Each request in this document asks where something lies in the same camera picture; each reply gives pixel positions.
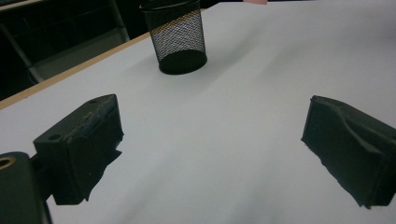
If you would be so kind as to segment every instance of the basket rim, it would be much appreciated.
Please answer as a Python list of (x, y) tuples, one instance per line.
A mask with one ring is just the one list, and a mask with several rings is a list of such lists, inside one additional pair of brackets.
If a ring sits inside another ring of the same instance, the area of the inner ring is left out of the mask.
[(150, 7), (149, 5), (153, 1), (155, 1), (155, 0), (147, 0), (146, 2), (144, 2), (142, 5), (139, 6), (140, 10), (143, 12), (161, 11), (161, 10), (175, 8), (175, 7), (183, 7), (188, 4), (199, 2), (200, 0), (185, 0), (185, 1), (173, 4), (173, 5), (168, 5), (168, 6), (163, 6), (163, 7)]

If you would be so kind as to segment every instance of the wooden table edge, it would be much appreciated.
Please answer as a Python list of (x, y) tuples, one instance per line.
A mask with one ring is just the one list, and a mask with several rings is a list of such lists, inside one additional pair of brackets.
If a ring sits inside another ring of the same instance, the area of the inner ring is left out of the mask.
[(119, 51), (121, 51), (123, 49), (131, 47), (133, 44), (136, 44), (136, 43), (138, 43), (138, 42), (140, 42), (140, 41), (142, 41), (142, 40), (144, 40), (144, 39), (146, 39), (148, 37), (149, 37), (149, 33), (145, 33), (143, 35), (140, 35), (137, 38), (134, 38), (134, 39), (132, 39), (132, 40), (130, 40), (130, 41), (124, 43), (124, 44), (121, 44), (121, 45), (115, 47), (114, 49), (111, 49), (111, 50), (109, 50), (109, 51), (107, 51), (105, 53), (102, 53), (102, 54), (92, 58), (92, 59), (89, 59), (88, 61), (86, 61), (84, 63), (81, 63), (81, 64), (79, 64), (79, 65), (77, 65), (75, 67), (72, 67), (72, 68), (62, 72), (61, 74), (59, 74), (57, 76), (51, 77), (51, 78), (49, 78), (49, 79), (47, 79), (47, 80), (45, 80), (43, 82), (40, 82), (37, 85), (34, 85), (33, 87), (31, 87), (29, 89), (26, 89), (24, 91), (20, 91), (17, 94), (10, 96), (10, 97), (8, 97), (7, 99), (5, 99), (3, 101), (0, 101), (0, 110), (4, 109), (4, 108), (6, 108), (6, 107), (8, 107), (10, 105), (13, 105), (13, 104), (15, 104), (15, 103), (17, 103), (17, 102), (19, 102), (19, 101), (21, 101), (23, 99), (26, 99), (29, 96), (31, 96), (31, 95), (39, 92), (39, 91), (42, 91), (42, 90), (46, 89), (47, 87), (52, 86), (55, 83), (58, 83), (58, 82), (66, 79), (68, 77), (71, 77), (75, 73), (77, 73), (77, 72), (79, 72), (79, 71), (81, 71), (81, 70), (83, 70), (83, 69), (85, 69), (85, 68), (87, 68), (87, 67), (89, 67), (89, 66), (91, 66), (93, 64), (99, 63), (103, 59), (105, 59), (105, 58), (107, 58), (107, 57), (109, 57), (109, 56), (111, 56), (111, 55), (113, 55), (113, 54), (115, 54), (115, 53), (117, 53), (117, 52), (119, 52)]

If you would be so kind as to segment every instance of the pencil holder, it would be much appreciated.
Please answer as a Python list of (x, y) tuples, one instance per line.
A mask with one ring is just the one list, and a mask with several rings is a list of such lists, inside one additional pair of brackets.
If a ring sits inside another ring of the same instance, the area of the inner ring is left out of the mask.
[(181, 75), (206, 64), (199, 0), (151, 0), (140, 10), (162, 72)]

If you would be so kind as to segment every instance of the mesh basket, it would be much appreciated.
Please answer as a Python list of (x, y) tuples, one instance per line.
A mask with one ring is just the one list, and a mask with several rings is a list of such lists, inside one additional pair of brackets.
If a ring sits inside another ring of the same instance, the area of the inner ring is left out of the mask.
[(180, 75), (205, 65), (199, 0), (151, 0), (140, 9), (145, 13), (162, 72)]

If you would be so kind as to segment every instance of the black wire mesh cup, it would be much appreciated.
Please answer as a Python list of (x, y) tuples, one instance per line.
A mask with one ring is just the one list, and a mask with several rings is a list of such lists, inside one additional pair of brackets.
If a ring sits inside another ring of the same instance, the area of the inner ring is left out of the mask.
[(151, 0), (140, 10), (163, 73), (186, 74), (206, 64), (199, 0)]

